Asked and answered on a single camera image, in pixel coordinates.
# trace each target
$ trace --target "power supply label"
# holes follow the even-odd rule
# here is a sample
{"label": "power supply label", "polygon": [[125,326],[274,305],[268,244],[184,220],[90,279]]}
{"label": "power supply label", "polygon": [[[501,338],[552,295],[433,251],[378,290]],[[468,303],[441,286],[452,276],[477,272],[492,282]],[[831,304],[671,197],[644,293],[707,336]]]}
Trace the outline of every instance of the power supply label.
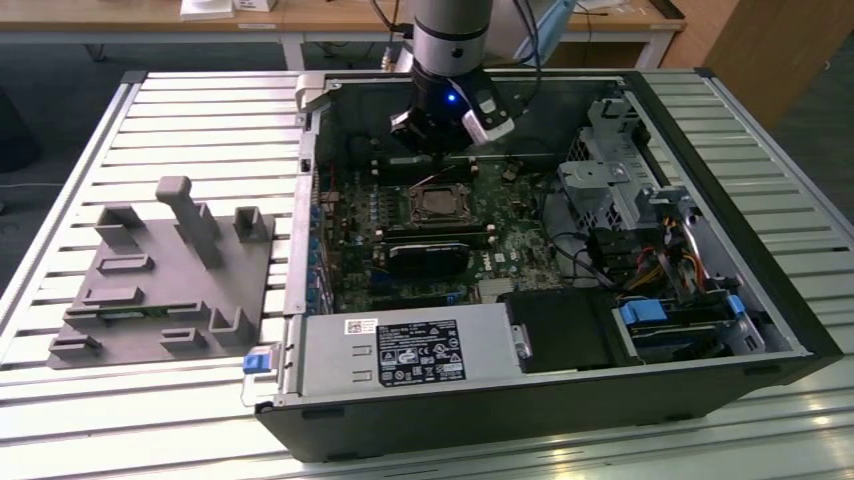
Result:
{"label": "power supply label", "polygon": [[376,345],[384,387],[465,380],[456,320],[377,325]]}

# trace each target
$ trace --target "slotted metal surface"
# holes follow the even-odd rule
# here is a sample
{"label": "slotted metal surface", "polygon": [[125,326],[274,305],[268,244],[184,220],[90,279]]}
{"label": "slotted metal surface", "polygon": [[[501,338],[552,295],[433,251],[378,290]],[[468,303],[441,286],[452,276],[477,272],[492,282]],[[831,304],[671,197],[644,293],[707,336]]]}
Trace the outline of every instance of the slotted metal surface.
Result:
{"label": "slotted metal surface", "polygon": [[[250,418],[240,400],[238,358],[49,370],[46,347],[98,243],[90,225],[101,204],[129,201],[141,217],[166,218],[168,209],[150,201],[165,174],[193,179],[193,195],[216,215],[246,204],[276,215],[261,342],[281,337],[298,141],[294,77],[284,72],[149,74],[141,88],[122,86],[116,96],[114,112],[84,152],[78,191],[66,187],[64,220],[56,217],[42,252],[37,239],[18,285],[0,302],[0,318],[9,306],[0,337],[0,477],[854,475],[849,226],[709,82],[692,72],[645,77],[848,354],[841,361],[700,420],[321,465],[294,461]],[[664,156],[652,151],[675,182]],[[260,388],[272,390],[273,384]]]}

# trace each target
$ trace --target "wooden cabinet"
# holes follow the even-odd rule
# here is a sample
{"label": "wooden cabinet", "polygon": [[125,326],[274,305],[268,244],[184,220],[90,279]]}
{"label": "wooden cabinet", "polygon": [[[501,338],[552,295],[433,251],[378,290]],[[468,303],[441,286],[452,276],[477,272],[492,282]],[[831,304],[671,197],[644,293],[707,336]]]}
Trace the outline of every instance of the wooden cabinet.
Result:
{"label": "wooden cabinet", "polygon": [[661,67],[713,70],[773,128],[854,29],[854,0],[672,0],[687,26]]}

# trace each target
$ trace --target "cpu socket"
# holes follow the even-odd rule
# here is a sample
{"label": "cpu socket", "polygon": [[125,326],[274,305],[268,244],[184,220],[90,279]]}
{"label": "cpu socket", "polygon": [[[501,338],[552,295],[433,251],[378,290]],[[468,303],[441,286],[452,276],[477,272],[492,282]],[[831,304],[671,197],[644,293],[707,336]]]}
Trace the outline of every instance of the cpu socket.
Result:
{"label": "cpu socket", "polygon": [[420,225],[472,223],[469,193],[461,184],[425,185],[409,190],[410,221]]}

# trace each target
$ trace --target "blue tab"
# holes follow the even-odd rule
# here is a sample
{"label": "blue tab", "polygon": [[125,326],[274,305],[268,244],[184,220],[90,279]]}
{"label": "blue tab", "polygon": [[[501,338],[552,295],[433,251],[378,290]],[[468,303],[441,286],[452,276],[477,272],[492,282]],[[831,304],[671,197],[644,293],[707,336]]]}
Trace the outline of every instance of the blue tab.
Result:
{"label": "blue tab", "polygon": [[635,314],[631,312],[631,308],[628,307],[628,304],[619,307],[619,314],[623,317],[623,323],[625,325],[631,325],[637,321],[637,319],[635,318]]}
{"label": "blue tab", "polygon": [[744,304],[741,303],[741,299],[737,295],[729,295],[725,297],[725,303],[729,304],[729,308],[732,309],[732,313],[736,317],[740,317],[744,314]]}
{"label": "blue tab", "polygon": [[266,372],[269,372],[269,353],[250,353],[242,357],[244,374],[252,375]]}
{"label": "blue tab", "polygon": [[631,300],[620,307],[619,312],[625,325],[635,322],[663,322],[667,320],[664,307],[657,300]]}

